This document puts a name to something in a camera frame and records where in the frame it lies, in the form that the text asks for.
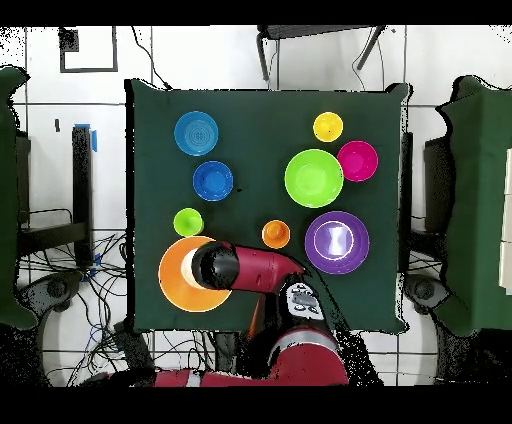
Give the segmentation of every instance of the dark green table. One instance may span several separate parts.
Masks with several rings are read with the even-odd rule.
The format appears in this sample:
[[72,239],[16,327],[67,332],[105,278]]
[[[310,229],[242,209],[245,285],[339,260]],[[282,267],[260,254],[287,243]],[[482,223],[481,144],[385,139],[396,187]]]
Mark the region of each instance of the dark green table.
[[[368,229],[366,261],[348,275],[323,274],[352,329],[397,333],[404,329],[395,316],[397,275],[397,205],[400,156],[400,109],[406,84],[387,93],[318,91],[161,91],[139,80],[126,85],[128,113],[134,118],[135,327],[137,329],[248,328],[257,295],[234,292],[220,307],[189,313],[163,295],[157,277],[160,259],[178,240],[172,220],[184,207],[197,209],[205,221],[203,235],[216,240],[264,248],[261,229],[281,219],[291,229],[283,252],[306,262],[304,236],[318,215],[342,210],[359,217]],[[186,112],[210,114],[219,127],[216,147],[202,157],[183,153],[174,141],[174,126]],[[341,137],[318,141],[313,121],[322,112],[339,114]],[[296,204],[286,193],[284,170],[304,149],[320,148],[336,155],[349,140],[370,142],[379,168],[364,183],[345,181],[340,196],[319,209]],[[192,187],[201,163],[219,160],[234,175],[231,194],[206,202]]]

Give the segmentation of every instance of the lime green bowl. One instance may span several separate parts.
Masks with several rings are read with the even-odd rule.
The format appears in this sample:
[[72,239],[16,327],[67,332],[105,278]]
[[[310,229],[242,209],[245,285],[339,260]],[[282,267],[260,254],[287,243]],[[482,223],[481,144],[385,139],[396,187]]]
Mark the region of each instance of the lime green bowl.
[[304,150],[288,163],[284,185],[299,205],[320,208],[340,194],[343,171],[338,159],[330,153],[319,149]]
[[192,208],[180,210],[174,216],[174,229],[182,237],[190,237],[203,231],[203,218],[201,214]]

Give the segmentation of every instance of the green panel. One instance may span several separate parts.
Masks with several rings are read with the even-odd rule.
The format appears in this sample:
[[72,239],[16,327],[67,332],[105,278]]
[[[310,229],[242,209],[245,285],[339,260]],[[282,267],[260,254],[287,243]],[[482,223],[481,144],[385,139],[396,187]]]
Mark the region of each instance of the green panel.
[[453,126],[456,180],[447,229],[446,280],[454,292],[437,314],[457,335],[512,329],[512,296],[499,287],[507,149],[512,147],[512,95],[474,77],[442,107]]
[[0,323],[22,330],[36,325],[37,319],[14,297],[18,256],[18,171],[16,122],[8,102],[26,80],[25,72],[19,68],[0,67]]
[[[181,311],[160,290],[157,269],[165,250],[179,236],[174,214],[185,207],[203,216],[203,235],[264,248],[261,229],[270,219],[291,229],[284,253],[305,262],[304,236],[318,215],[343,210],[359,217],[370,235],[366,261],[348,275],[323,277],[353,329],[396,333],[404,326],[395,316],[397,272],[398,164],[400,104],[408,86],[390,93],[317,91],[161,91],[132,80],[135,114],[135,281],[136,327],[140,329],[244,330],[257,301],[254,293],[234,292],[217,309],[203,314]],[[216,147],[191,157],[177,147],[173,131],[186,112],[210,114],[219,127]],[[344,120],[333,143],[313,135],[313,121],[331,111]],[[379,168],[364,183],[345,181],[327,207],[308,209],[294,203],[284,187],[284,170],[298,152],[320,148],[336,155],[349,140],[373,144]],[[192,187],[197,166],[208,160],[226,163],[234,189],[220,202],[200,199]]]

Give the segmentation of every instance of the chair leg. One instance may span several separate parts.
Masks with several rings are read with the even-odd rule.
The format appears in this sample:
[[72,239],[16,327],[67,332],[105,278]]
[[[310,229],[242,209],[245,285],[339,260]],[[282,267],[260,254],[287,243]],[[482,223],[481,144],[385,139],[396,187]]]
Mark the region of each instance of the chair leg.
[[366,63],[366,59],[368,59],[368,56],[370,55],[373,46],[377,42],[377,39],[379,38],[380,33],[386,28],[386,25],[379,25],[377,28],[375,28],[375,32],[372,35],[372,38],[366,48],[364,49],[363,57],[357,64],[357,70],[360,71],[363,69],[364,64]]
[[263,50],[263,34],[260,32],[256,37],[256,46],[258,47],[258,55],[260,57],[261,72],[263,80],[268,81],[267,62],[265,60],[265,51]]

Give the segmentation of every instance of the light blue bowl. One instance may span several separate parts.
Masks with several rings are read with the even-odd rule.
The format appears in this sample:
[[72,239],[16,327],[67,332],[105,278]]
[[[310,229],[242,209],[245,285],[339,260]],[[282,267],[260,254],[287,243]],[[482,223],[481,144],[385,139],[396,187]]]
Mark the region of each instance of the light blue bowl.
[[174,127],[174,140],[187,155],[205,155],[215,147],[218,138],[217,124],[204,112],[188,112]]

